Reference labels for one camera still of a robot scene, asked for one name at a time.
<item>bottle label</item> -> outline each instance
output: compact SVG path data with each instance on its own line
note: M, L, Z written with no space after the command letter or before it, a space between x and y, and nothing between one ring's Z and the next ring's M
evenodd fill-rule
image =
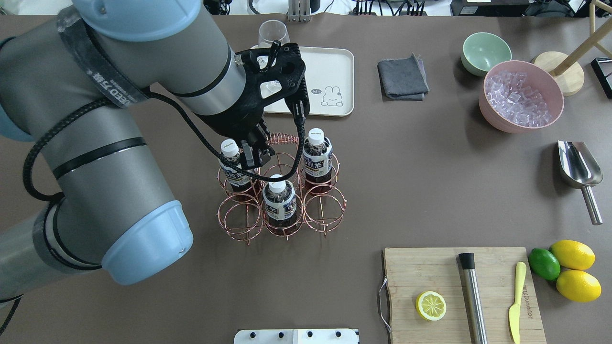
M332 169L332 153L334 149L330 144L324 154L313 156L306 151L302 153L304 156L304 171L307 175L313 177L323 177Z
M228 182L233 186L243 186L251 182L251 179L248 176L234 170L231 167L227 167L224 164L221 164L221 169L225 174Z
M266 213L274 220L286 220L293 216L296 212L297 200L296 191L291 188L291 195L286 201L274 203L268 199L266 193L263 192L264 201L266 202Z

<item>pink bowl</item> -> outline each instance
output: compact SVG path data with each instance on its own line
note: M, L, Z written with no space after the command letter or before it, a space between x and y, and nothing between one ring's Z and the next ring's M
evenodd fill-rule
M510 73L527 73L525 85L531 86L531 88L540 91L544 101L548 105L548 111L553 117L547 125L543 125L541 127L525 127L523 125L508 121L497 111L495 111L487 100L485 84L489 78L493 77L493 75L497 75L503 71L508 71ZM563 112L564 99L559 85L557 85L557 82L550 76L550 74L529 62L512 60L496 64L493 68L491 68L487 75L485 75L485 82L482 83L478 104L480 106L480 112L482 112L482 115L485 117L487 122L489 122L493 127L507 133L526 133L548 127L552 123L555 123Z

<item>metal scoop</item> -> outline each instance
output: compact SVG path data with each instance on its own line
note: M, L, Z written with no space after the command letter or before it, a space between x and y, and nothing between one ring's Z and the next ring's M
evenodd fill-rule
M603 180L599 164L589 152L584 142L559 141L559 159L565 181L573 188L582 190L582 196L594 225L603 223L599 213L592 186Z

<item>ice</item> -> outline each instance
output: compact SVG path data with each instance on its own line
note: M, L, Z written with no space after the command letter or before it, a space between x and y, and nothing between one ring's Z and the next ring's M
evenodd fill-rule
M527 73L506 70L487 78L489 104L508 121L525 127L541 127L552 121L542 94L527 85Z

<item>green bowl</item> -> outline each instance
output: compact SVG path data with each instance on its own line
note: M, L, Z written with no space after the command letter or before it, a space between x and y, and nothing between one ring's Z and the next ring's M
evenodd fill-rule
M478 77L484 77L493 66L511 59L508 43L494 34L477 32L463 42L461 63Z

